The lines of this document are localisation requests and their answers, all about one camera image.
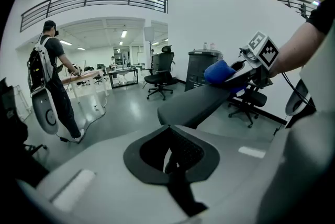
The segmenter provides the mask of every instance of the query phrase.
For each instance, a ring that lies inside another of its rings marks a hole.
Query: sneaker
[[[79,130],[79,133],[80,133],[80,137],[75,138],[75,139],[74,139],[74,142],[79,143],[79,142],[83,139],[83,137],[84,137],[84,135],[85,135],[85,130],[84,130],[84,129],[80,129],[80,130]]]

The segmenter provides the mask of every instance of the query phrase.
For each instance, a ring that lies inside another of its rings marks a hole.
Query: desk
[[[100,75],[103,78],[104,77],[103,71],[102,70],[86,71],[86,72],[83,72],[81,76],[72,75],[72,76],[64,78],[62,80],[62,84],[67,85],[67,84],[70,83],[72,85],[74,96],[77,99],[77,102],[79,103],[80,101],[79,101],[77,93],[76,93],[75,84],[79,83],[79,82],[90,81],[90,88],[91,88],[91,91],[92,91],[92,95],[95,98],[96,105],[97,105],[101,115],[103,115],[103,114],[105,114],[105,111],[104,111],[104,109],[103,109],[103,107],[102,107],[102,105],[99,101],[98,95],[96,93],[95,85],[94,85],[94,80],[93,80],[93,78],[98,76],[98,75]],[[103,82],[103,86],[104,86],[104,90],[105,90],[105,95],[108,96],[105,80],[102,80],[102,82]]]
[[[125,75],[125,74],[127,74],[129,72],[133,72],[133,71],[134,71],[134,76],[135,76],[135,73],[136,73],[136,81],[127,81],[127,82],[117,83],[117,84],[114,85],[113,77],[112,77],[113,74]],[[110,84],[111,84],[112,89],[113,88],[124,87],[124,86],[127,86],[127,85],[132,85],[132,84],[138,84],[138,71],[137,71],[136,68],[116,69],[114,71],[108,72],[108,75],[109,75]]]

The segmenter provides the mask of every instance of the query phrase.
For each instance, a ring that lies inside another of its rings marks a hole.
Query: railing
[[[314,4],[306,0],[277,0],[292,8],[304,18],[309,18],[310,13],[317,8]]]
[[[159,12],[168,12],[168,0],[46,0],[21,15],[21,28],[23,31],[33,24],[58,13],[92,5],[131,5]]]

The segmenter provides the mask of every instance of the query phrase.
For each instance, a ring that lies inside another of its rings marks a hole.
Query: black cabinet
[[[195,50],[188,53],[188,69],[185,92],[206,84],[205,70],[222,59],[222,53],[216,50]]]

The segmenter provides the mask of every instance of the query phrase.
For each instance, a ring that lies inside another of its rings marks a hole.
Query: gray floor
[[[147,85],[144,89],[142,87],[143,84],[138,84],[109,91],[106,114],[90,125],[80,144],[64,143],[58,137],[46,134],[39,127],[34,114],[31,114],[25,121],[29,131],[26,143],[34,145],[42,143],[48,146],[47,151],[40,149],[34,156],[52,171],[99,141],[122,136],[148,126],[159,127],[157,108],[165,101],[162,100],[160,94],[153,94],[147,100],[148,89],[152,85]],[[181,83],[169,86],[174,92],[172,95],[167,92],[166,100],[183,93],[184,87]],[[104,92],[98,95],[104,104]],[[71,102],[78,127],[86,129],[90,122],[101,115],[94,110],[93,96],[82,96],[79,99],[79,104],[74,99]],[[273,139],[275,128],[280,126],[278,122],[259,116],[254,121],[253,127],[249,129],[249,120],[245,114],[237,114],[233,118],[228,118],[229,112],[235,109],[234,107],[228,108],[228,103],[222,104],[198,126],[198,130],[252,140],[271,141]],[[60,125],[58,135],[70,138],[69,132],[62,125]]]

